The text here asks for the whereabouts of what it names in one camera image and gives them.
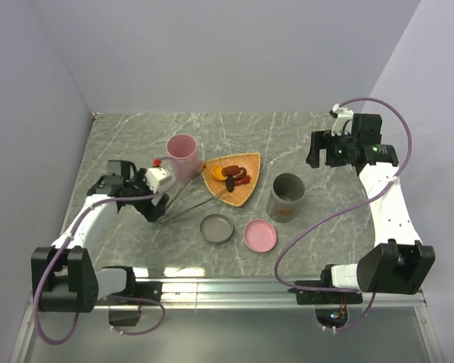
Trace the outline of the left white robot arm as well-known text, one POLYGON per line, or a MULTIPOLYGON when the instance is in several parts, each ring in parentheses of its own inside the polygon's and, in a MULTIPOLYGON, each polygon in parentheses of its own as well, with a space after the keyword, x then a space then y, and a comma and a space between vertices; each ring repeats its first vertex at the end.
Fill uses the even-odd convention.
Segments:
POLYGON ((90 312, 96 302, 112 295, 129 304, 138 295, 135 273, 129 266, 95 270, 93 257, 106 227, 125 206, 148 222, 166 212, 167 191, 173 176, 161 159, 150 168, 126 160, 110 160, 107 171, 88 189, 82 209, 50 247, 38 247, 31 256, 33 300, 40 312, 90 312))

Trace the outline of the metal tongs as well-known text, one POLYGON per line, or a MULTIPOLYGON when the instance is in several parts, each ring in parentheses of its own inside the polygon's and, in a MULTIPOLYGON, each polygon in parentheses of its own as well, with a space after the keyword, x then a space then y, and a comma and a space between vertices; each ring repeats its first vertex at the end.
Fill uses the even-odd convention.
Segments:
POLYGON ((206 163, 201 163, 201 167, 193 174, 190 181, 181 186, 171 201, 168 202, 166 215, 160 218, 160 224, 181 218, 194 209, 219 199, 227 193, 225 188, 216 194, 204 190, 205 186, 201 184, 201 176, 206 170, 206 163))

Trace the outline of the brown sausage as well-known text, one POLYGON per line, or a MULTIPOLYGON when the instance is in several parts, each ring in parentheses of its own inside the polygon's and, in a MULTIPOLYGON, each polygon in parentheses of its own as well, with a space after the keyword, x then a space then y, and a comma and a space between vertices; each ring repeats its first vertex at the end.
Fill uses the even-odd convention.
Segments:
POLYGON ((236 165, 227 166, 227 167, 222 168, 221 172, 222 172, 222 175, 225 177, 235 176, 235 175, 238 175, 241 173, 241 167, 236 166, 236 165))

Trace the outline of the dark octopus tentacle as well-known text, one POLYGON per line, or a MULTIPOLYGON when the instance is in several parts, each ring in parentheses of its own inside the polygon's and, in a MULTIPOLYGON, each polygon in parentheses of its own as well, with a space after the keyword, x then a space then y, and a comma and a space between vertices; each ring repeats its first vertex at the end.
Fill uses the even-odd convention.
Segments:
POLYGON ((241 167, 240 170, 241 170, 241 173, 238 176, 238 178, 242 179, 242 178, 244 178, 247 175, 247 170, 244 167, 241 167))

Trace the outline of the red chicken drumstick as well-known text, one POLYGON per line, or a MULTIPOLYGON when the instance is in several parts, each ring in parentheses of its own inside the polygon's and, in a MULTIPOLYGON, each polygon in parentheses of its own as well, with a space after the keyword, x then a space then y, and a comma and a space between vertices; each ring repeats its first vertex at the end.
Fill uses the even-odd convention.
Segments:
POLYGON ((246 175, 246 176, 245 176, 244 178, 242 178, 242 179, 235 180, 235 186, 249 184, 249 183, 250 183, 250 180, 251 180, 251 177, 250 177, 249 175, 246 175))

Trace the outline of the black sea cucumber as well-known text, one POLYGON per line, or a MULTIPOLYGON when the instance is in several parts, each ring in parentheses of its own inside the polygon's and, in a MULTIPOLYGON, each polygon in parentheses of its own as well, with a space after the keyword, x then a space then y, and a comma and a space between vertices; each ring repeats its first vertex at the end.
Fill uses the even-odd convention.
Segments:
POLYGON ((229 176, 225 181, 226 190, 231 193, 235 189, 235 180, 229 176))

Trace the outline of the pink round lid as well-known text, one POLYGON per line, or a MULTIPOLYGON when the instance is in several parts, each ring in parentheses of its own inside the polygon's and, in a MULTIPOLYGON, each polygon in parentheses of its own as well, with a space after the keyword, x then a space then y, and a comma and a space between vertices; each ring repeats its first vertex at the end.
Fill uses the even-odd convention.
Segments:
POLYGON ((250 250, 267 253, 275 247, 277 233, 266 220, 253 219, 244 228, 244 241, 250 250))

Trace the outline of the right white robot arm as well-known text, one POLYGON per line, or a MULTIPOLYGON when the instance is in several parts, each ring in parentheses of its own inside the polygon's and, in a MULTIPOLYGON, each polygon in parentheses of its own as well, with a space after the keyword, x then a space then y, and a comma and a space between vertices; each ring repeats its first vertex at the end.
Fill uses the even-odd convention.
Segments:
POLYGON ((399 160, 393 146, 382 144, 382 118, 334 107, 334 126, 311 134, 306 158, 312 168, 351 165, 370 199, 375 229, 374 247, 356 264, 333 265, 331 276, 319 283, 323 300, 338 301, 346 289, 412 295, 419 291, 435 261, 434 248, 416 232, 396 176, 399 160))

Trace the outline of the orange egg yolk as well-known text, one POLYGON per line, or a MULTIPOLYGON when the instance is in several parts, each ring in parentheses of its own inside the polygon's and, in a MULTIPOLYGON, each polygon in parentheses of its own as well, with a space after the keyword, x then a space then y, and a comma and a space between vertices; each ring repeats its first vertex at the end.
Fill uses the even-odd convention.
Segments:
POLYGON ((214 166, 211 169, 211 173, 212 173, 213 177, 219 182, 223 182, 223 181, 225 181, 227 179, 227 176, 222 174, 222 167, 221 166, 214 166))

